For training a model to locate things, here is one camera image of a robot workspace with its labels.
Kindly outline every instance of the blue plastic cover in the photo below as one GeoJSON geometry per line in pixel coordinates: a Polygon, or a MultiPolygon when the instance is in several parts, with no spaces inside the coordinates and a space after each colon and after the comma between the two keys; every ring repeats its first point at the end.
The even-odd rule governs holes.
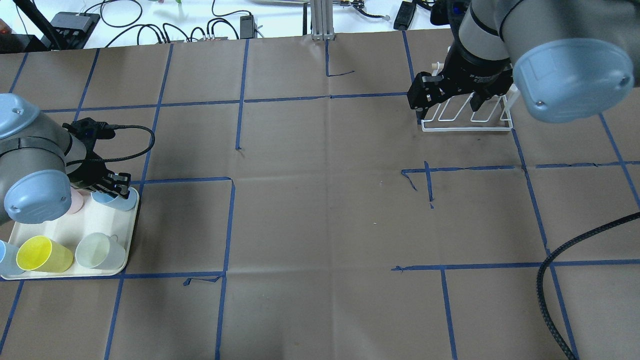
{"type": "Polygon", "coordinates": [[[0,94],[0,139],[7,138],[29,126],[40,108],[15,94],[0,94]]]}
{"type": "Polygon", "coordinates": [[[613,107],[634,86],[634,66],[620,47],[592,38],[549,42],[527,51],[513,69],[529,113],[569,122],[613,107]]]}
{"type": "Polygon", "coordinates": [[[55,220],[71,207],[69,178],[59,170],[41,170],[18,180],[4,197],[4,210],[17,222],[55,220]]]}

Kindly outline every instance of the robotic arm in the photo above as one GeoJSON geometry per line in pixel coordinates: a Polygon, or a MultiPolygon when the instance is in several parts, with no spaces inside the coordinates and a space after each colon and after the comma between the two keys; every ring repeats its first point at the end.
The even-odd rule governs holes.
{"type": "Polygon", "coordinates": [[[533,117],[568,122],[640,86],[639,0],[436,0],[433,8],[431,21],[451,24],[454,43],[444,69],[418,73],[407,93],[421,119],[461,94],[474,94],[477,111],[515,82],[533,117]]]}
{"type": "Polygon", "coordinates": [[[70,186],[127,199],[131,175],[108,170],[93,152],[96,140],[118,128],[91,118],[60,127],[18,95],[0,94],[0,224],[61,217],[71,206],[70,186]]]}

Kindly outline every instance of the white floor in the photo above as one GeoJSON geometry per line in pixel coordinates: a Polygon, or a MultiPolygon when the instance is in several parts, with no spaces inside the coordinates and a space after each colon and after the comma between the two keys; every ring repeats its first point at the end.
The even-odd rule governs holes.
{"type": "MultiPolygon", "coordinates": [[[[233,12],[236,10],[249,10],[256,17],[260,32],[265,37],[291,37],[302,34],[302,5],[274,3],[270,0],[217,0],[215,11],[218,14],[233,12]]],[[[51,20],[58,12],[82,12],[100,0],[36,0],[38,9],[51,20]]],[[[195,26],[205,27],[207,21],[213,18],[211,13],[211,1],[182,0],[179,5],[175,0],[164,0],[164,3],[149,0],[140,0],[143,7],[142,17],[136,24],[156,24],[162,26],[169,22],[184,30],[187,34],[195,26]]],[[[379,31],[393,31],[393,21],[396,17],[401,0],[367,0],[366,10],[371,14],[389,15],[390,21],[383,19],[368,19],[353,8],[334,6],[334,28],[336,33],[369,33],[379,31]]],[[[107,21],[114,25],[128,24],[139,13],[138,6],[131,1],[117,1],[105,6],[103,15],[107,21]]],[[[0,0],[0,17],[16,33],[25,33],[24,27],[17,15],[12,0],[0,0]]],[[[229,21],[238,28],[239,15],[228,17],[229,21]]],[[[27,32],[39,37],[42,33],[36,26],[22,14],[27,32]]],[[[437,28],[429,22],[429,12],[418,7],[410,29],[437,28]]],[[[86,48],[104,47],[111,39],[116,37],[125,28],[112,28],[100,22],[89,39],[86,48]]],[[[233,32],[226,26],[216,26],[216,35],[232,37],[233,32]]],[[[132,29],[121,36],[112,46],[135,45],[138,29],[132,29]]],[[[184,36],[175,29],[169,29],[171,40],[183,40],[184,36]]],[[[152,31],[143,31],[141,44],[153,44],[156,36],[152,31]]]]}

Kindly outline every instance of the blue cup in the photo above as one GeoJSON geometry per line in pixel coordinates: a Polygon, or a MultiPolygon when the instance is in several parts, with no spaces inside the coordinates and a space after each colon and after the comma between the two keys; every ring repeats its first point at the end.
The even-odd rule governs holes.
{"type": "Polygon", "coordinates": [[[0,240],[0,274],[20,275],[24,272],[15,261],[17,254],[18,247],[0,240]]]}
{"type": "Polygon", "coordinates": [[[121,197],[111,197],[105,193],[93,192],[91,198],[99,204],[109,206],[116,210],[129,211],[133,209],[138,201],[138,192],[134,188],[129,188],[129,198],[123,199],[121,197]]]}

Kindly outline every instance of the cup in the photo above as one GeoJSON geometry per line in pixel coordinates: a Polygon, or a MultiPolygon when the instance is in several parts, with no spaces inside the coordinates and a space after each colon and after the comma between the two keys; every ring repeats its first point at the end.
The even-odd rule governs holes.
{"type": "Polygon", "coordinates": [[[75,214],[80,209],[82,209],[82,205],[84,205],[84,198],[82,194],[74,188],[71,188],[71,207],[67,211],[66,215],[75,214]]]}
{"type": "Polygon", "coordinates": [[[124,264],[125,258],[126,251],[115,235],[89,234],[76,248],[77,263],[89,269],[115,270],[124,264]]]}
{"type": "Polygon", "coordinates": [[[18,247],[0,240],[0,274],[20,275],[24,272],[15,262],[18,247]]]}
{"type": "Polygon", "coordinates": [[[25,271],[65,272],[74,262],[74,255],[59,243],[38,235],[20,246],[16,262],[25,271]]]}
{"type": "Polygon", "coordinates": [[[122,211],[129,211],[133,209],[136,205],[136,201],[138,201],[138,192],[134,188],[129,188],[129,198],[123,199],[121,197],[111,197],[105,193],[101,192],[93,192],[91,193],[91,198],[98,202],[99,204],[109,206],[110,208],[114,208],[122,211]]]}

